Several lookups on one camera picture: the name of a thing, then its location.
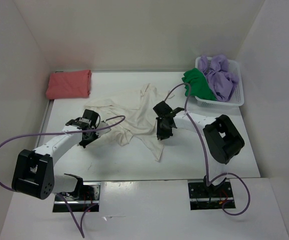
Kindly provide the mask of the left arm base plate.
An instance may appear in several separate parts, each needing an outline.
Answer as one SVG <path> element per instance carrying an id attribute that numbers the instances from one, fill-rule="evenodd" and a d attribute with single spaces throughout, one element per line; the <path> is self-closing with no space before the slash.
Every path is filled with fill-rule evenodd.
<path id="1" fill-rule="evenodd" d="M 101 182 L 85 181 L 82 193 L 73 196 L 73 193 L 61 192 L 73 213 L 99 212 Z"/>

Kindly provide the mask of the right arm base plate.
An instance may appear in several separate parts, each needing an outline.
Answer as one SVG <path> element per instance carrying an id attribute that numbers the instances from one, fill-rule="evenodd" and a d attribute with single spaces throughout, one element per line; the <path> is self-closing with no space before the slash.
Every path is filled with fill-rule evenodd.
<path id="1" fill-rule="evenodd" d="M 236 208 L 229 180 L 213 188 L 208 188 L 203 180 L 189 181 L 187 186 L 191 211 L 217 210 L 221 209 L 223 204 L 225 209 Z"/>

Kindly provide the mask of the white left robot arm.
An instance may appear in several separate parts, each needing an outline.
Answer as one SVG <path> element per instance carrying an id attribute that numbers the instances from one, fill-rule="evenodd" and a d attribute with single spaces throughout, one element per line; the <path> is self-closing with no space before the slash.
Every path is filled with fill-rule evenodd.
<path id="1" fill-rule="evenodd" d="M 100 115 L 85 110 L 82 117 L 69 120 L 60 134 L 33 149 L 22 150 L 13 174 L 11 188 L 15 192 L 41 200 L 46 199 L 55 187 L 54 166 L 73 146 L 85 148 L 111 130 Z"/>

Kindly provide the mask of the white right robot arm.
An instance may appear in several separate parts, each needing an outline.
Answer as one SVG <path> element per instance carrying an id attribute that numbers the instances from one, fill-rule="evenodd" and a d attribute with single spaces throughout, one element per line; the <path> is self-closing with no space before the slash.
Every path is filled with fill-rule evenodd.
<path id="1" fill-rule="evenodd" d="M 203 190 L 210 197 L 216 196 L 229 175 L 225 172 L 225 165 L 245 146 L 245 141 L 232 120 L 225 114 L 211 117 L 190 113 L 183 107 L 172 109 L 165 101 L 154 106 L 153 111 L 157 115 L 158 140 L 173 136 L 173 129 L 198 134 L 206 168 Z"/>

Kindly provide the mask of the cream white t shirt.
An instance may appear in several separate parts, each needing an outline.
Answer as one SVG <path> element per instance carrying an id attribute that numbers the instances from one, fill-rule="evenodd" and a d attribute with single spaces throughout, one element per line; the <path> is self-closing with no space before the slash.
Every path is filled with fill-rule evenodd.
<path id="1" fill-rule="evenodd" d="M 115 141 L 123 147 L 136 137 L 159 162 L 164 145 L 157 139 L 157 115 L 153 107 L 166 96 L 166 92 L 159 91 L 148 83 L 138 89 L 114 92 L 85 103 L 84 108 L 98 113 L 103 121 L 115 116 L 125 116 L 122 123 L 111 128 L 111 131 L 101 136 L 100 140 L 96 140 L 94 145 L 100 146 Z"/>

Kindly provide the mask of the red t shirt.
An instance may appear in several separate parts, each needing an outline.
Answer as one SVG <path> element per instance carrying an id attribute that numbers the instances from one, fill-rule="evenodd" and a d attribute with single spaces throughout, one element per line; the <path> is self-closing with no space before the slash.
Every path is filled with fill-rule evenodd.
<path id="1" fill-rule="evenodd" d="M 49 100 L 88 98 L 92 72 L 87 70 L 55 72 L 49 77 L 46 98 Z"/>

